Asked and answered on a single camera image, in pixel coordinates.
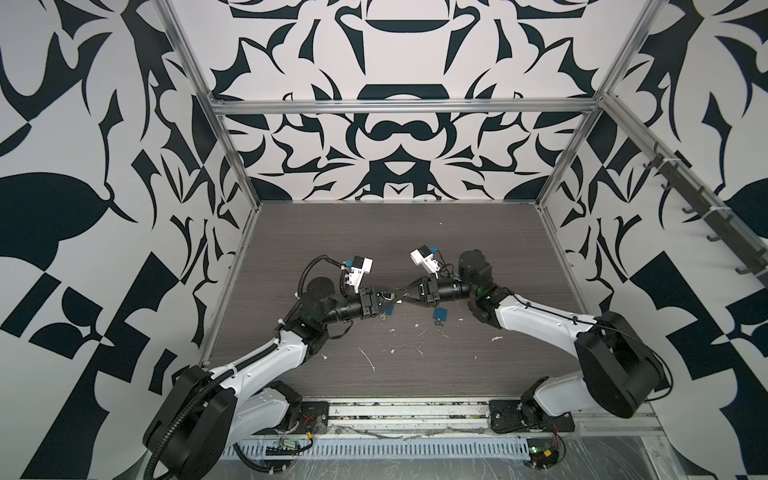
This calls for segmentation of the blue padlock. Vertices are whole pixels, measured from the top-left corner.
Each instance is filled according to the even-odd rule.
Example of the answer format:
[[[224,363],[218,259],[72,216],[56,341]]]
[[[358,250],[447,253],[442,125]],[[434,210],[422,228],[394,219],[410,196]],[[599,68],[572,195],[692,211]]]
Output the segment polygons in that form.
[[[448,312],[446,309],[437,307],[433,310],[433,321],[437,326],[444,326],[447,322]]]
[[[387,320],[387,319],[388,319],[389,317],[391,317],[391,316],[392,316],[392,314],[394,313],[394,308],[395,308],[395,305],[394,305],[394,304],[388,304],[388,305],[387,305],[387,306],[386,306],[386,307],[385,307],[385,308],[382,310],[382,312],[379,314],[379,319],[380,319],[381,321]]]

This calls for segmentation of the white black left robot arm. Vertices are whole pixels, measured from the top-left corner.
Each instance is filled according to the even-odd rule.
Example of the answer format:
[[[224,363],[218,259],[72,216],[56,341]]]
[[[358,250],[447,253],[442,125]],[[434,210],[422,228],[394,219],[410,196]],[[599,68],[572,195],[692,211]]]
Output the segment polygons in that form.
[[[226,365],[185,370],[143,436],[150,456],[146,479],[201,479],[229,447],[253,433],[292,427],[301,397],[280,381],[331,340],[330,325],[378,317],[400,290],[361,284],[372,261],[338,262],[326,255],[302,272],[296,301],[263,345]]]

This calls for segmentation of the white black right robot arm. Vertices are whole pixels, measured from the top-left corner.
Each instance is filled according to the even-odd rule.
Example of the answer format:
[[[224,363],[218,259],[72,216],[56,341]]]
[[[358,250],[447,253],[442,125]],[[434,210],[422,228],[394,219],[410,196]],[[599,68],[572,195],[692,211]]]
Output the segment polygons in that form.
[[[464,300],[481,323],[538,339],[579,363],[577,371],[543,377],[519,400],[491,408],[496,433],[556,432],[572,413],[596,408],[629,419],[671,379],[665,362],[618,313],[578,314],[531,301],[497,284],[479,250],[463,252],[456,267],[427,247],[414,250],[411,259],[426,274],[399,288],[400,300],[429,307]]]

